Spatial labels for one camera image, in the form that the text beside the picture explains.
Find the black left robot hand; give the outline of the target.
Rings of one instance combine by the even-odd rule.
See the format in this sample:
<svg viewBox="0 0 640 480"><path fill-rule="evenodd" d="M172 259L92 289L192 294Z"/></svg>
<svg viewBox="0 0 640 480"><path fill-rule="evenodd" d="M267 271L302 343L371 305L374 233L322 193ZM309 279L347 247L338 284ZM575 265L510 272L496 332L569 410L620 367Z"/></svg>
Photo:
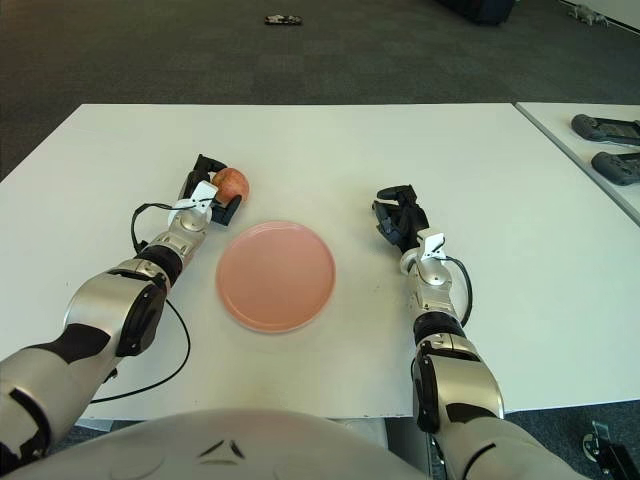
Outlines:
<svg viewBox="0 0 640 480"><path fill-rule="evenodd" d="M182 206L195 207L211 222L228 226L246 197L237 193L227 199L223 194L223 177L231 173L226 164L199 154L179 195Z"/></svg>

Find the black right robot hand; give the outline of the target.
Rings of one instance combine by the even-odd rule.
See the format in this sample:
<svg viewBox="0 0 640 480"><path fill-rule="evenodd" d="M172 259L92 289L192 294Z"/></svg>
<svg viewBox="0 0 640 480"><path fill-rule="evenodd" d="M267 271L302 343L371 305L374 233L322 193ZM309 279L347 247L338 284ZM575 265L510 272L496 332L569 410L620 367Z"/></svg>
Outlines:
<svg viewBox="0 0 640 480"><path fill-rule="evenodd" d="M417 203L411 185L378 191L372 209L378 221L378 232L402 253L402 270L409 271L413 264L447 259L444 234L430 229L426 213Z"/></svg>

